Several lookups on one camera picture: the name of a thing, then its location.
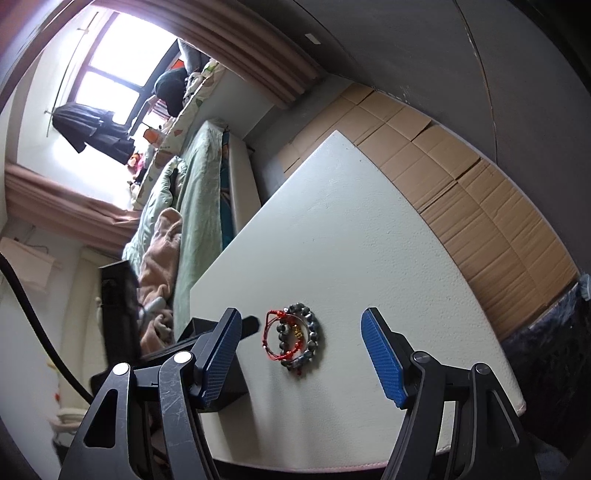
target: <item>cardboard box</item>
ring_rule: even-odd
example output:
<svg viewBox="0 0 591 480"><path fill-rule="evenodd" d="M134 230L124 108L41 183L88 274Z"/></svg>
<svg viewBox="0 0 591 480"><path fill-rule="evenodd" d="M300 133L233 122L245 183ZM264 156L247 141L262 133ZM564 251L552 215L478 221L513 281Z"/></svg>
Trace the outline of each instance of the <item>cardboard box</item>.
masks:
<svg viewBox="0 0 591 480"><path fill-rule="evenodd" d="M427 222L503 339L535 320L579 273L554 231L511 181L430 122L353 84L278 157L288 177L334 130L343 133Z"/></svg>

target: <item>pink blanket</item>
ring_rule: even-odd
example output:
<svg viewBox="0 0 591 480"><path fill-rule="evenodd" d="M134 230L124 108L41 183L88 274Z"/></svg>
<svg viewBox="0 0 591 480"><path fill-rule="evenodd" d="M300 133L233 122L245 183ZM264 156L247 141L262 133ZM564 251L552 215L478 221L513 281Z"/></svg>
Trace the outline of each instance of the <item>pink blanket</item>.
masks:
<svg viewBox="0 0 591 480"><path fill-rule="evenodd" d="M164 210L154 228L154 236L144 254L138 282L138 301L147 306L158 297L168 300L177 279L183 218L173 208ZM140 332L142 354L153 353L173 341L173 311L165 308Z"/></svg>

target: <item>pink curtain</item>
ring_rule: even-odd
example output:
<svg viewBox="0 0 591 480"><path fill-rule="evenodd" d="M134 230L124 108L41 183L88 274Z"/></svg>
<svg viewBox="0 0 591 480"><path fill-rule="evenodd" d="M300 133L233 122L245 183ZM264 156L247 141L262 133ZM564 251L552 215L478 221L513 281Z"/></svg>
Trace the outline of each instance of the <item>pink curtain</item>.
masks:
<svg viewBox="0 0 591 480"><path fill-rule="evenodd" d="M67 189L19 165L5 165L8 214L85 245L120 254L141 212L122 210Z"/></svg>
<svg viewBox="0 0 591 480"><path fill-rule="evenodd" d="M286 108L320 67L283 33L236 0L96 0L159 25L195 46Z"/></svg>

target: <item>bracelet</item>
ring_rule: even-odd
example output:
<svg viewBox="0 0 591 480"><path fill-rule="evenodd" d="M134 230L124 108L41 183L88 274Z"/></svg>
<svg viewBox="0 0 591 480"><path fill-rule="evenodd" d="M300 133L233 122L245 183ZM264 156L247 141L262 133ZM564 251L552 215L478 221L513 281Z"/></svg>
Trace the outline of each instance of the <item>bracelet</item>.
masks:
<svg viewBox="0 0 591 480"><path fill-rule="evenodd" d="M281 353L274 353L268 344L269 330L274 323L278 323L279 348ZM295 370L301 375L302 367L311 362L318 349L319 324L314 313L303 303L294 303L283 310L269 310L265 319L265 329L262 334L262 346L271 360L280 361L289 371ZM288 340L295 338L295 344L290 348Z"/></svg>

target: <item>white table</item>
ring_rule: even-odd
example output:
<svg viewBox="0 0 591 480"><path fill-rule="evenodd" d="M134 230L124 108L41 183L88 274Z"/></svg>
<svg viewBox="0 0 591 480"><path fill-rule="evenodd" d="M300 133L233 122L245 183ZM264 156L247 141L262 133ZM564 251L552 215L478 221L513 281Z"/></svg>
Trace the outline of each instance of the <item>white table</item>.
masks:
<svg viewBox="0 0 591 480"><path fill-rule="evenodd" d="M385 398L361 339L361 313L369 306L442 364L488 363L516 411L525 410L503 351L446 250L339 132L195 284L191 315L217 320L235 307L264 321L269 309L296 301L322 325L320 357L298 377L267 358L260 335L243 340L238 357L249 397L201 415L214 458L299 472L385 465L404 412ZM452 435L449 407L440 450Z"/></svg>

